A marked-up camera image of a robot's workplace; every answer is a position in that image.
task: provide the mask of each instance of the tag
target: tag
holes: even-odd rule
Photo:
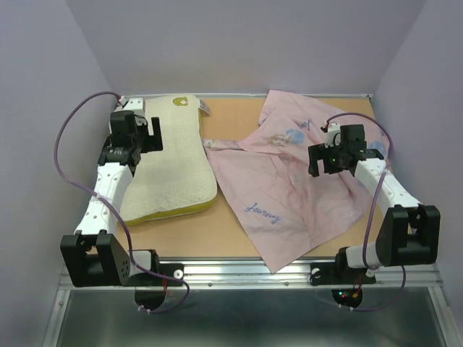
[[[206,112],[208,114],[208,116],[210,116],[211,115],[211,109],[209,108],[209,106],[207,106],[203,100],[201,100],[201,99],[198,99],[198,100],[200,101],[199,109],[203,110],[204,112]]]

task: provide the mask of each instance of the wooden table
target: wooden table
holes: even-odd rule
[[[373,116],[365,98],[321,98],[345,111]],[[212,116],[202,117],[203,137],[216,140],[242,140],[258,128],[264,98],[206,98]],[[308,252],[311,257],[333,257],[341,247],[361,244],[366,215],[345,234]],[[375,240],[383,216],[377,208],[370,235]],[[224,195],[218,190],[216,202],[201,213],[152,220],[130,228],[134,249],[155,249],[161,257],[256,257],[259,256],[239,224]],[[119,227],[118,240],[127,248]]]

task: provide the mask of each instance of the white quilted fabric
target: white quilted fabric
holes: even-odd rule
[[[122,201],[124,220],[208,202],[216,196],[216,179],[200,138],[199,105],[199,99],[190,94],[146,100],[149,132],[153,133],[150,117],[159,117],[163,150],[141,155]]]

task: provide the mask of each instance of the white wall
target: white wall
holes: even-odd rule
[[[396,147],[394,171],[441,211],[438,266],[463,333],[463,2],[429,0],[373,98]]]
[[[425,0],[67,3],[120,93],[372,93]]]
[[[75,105],[109,86],[62,0],[3,1],[0,62],[0,345],[41,346],[61,235],[87,201],[55,172],[54,138]],[[91,103],[64,135],[63,167],[88,184],[113,104]]]

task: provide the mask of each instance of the pink cloth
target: pink cloth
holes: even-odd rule
[[[370,195],[350,172],[324,174],[320,162],[319,177],[308,173],[307,148],[324,141],[320,127],[341,112],[272,90],[259,129],[247,139],[204,141],[227,202],[271,272],[346,232],[369,208]],[[364,124],[371,147],[386,151],[373,123],[355,116],[336,121]]]

